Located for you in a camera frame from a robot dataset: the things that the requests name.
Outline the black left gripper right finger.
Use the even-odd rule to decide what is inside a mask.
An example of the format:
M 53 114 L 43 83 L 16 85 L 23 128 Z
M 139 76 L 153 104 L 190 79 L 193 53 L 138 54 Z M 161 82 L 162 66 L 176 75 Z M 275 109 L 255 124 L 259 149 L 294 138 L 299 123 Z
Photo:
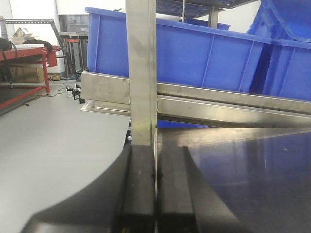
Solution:
M 161 233 L 248 233 L 196 166 L 188 147 L 163 148 L 158 158 Z

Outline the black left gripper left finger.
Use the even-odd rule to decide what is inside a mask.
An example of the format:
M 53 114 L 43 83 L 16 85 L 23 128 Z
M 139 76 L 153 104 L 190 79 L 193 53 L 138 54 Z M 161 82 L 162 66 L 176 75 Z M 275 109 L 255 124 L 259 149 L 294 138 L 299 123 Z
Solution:
M 126 145 L 88 186 L 30 218 L 24 233 L 153 233 L 155 161 L 150 146 Z

